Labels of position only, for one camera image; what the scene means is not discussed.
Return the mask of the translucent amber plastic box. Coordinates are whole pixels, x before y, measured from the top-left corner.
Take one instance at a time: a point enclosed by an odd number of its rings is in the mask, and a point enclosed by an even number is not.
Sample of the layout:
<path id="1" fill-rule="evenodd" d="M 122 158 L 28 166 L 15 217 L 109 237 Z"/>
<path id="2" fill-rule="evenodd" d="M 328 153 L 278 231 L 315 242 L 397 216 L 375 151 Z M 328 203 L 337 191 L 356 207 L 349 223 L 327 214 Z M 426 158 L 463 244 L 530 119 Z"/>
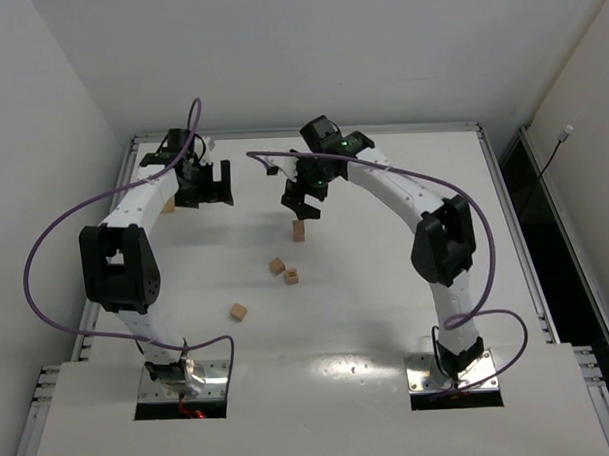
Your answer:
<path id="1" fill-rule="evenodd" d="M 168 214 L 168 213 L 173 213 L 173 211 L 176 208 L 176 203 L 174 201 L 174 198 L 170 198 L 167 202 L 166 205 L 164 206 L 162 213 L 163 214 Z"/>

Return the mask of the wooden cube with two slots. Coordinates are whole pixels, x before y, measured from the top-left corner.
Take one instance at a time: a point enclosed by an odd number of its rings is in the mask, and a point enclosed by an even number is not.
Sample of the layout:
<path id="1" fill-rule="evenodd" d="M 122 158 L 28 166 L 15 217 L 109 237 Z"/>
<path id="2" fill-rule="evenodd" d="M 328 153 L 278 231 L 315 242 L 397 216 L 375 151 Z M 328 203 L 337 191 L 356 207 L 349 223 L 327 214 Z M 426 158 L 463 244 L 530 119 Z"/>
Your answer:
<path id="1" fill-rule="evenodd" d="M 287 269 L 284 272 L 284 281 L 287 285 L 298 284 L 299 275 L 296 268 Z"/>

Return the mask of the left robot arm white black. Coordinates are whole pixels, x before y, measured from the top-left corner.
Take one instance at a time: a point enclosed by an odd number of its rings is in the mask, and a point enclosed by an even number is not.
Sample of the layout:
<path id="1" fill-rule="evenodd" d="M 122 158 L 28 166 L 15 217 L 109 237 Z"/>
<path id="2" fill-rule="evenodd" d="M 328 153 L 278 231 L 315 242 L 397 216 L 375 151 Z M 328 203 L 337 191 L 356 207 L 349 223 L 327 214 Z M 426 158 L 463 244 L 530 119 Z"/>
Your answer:
<path id="1" fill-rule="evenodd" d="M 160 145 L 138 164 L 133 187 L 113 211 L 80 231 L 84 285 L 90 301 L 129 329 L 151 380 L 167 391 L 195 396 L 205 386 L 203 369 L 154 307 L 161 274 L 149 235 L 167 206 L 232 205 L 230 162 L 214 163 L 213 139 L 187 129 L 169 130 Z"/>

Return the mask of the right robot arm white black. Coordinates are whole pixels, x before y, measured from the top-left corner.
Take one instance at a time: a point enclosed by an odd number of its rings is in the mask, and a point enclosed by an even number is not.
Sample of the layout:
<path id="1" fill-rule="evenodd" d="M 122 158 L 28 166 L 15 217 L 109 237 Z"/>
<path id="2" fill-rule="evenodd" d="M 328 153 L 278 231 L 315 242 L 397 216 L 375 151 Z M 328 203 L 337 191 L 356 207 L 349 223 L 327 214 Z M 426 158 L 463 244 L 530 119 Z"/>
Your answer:
<path id="1" fill-rule="evenodd" d="M 413 232 L 411 261 L 430 285 L 438 321 L 472 309 L 469 270 L 476 248 L 470 204 L 462 196 L 445 198 L 412 177 L 394 173 L 391 163 L 368 136 L 348 135 L 319 116 L 299 130 L 315 158 L 285 166 L 282 204 L 299 220 L 318 220 L 321 211 L 306 203 L 325 200 L 329 183 L 349 181 L 387 205 Z"/>

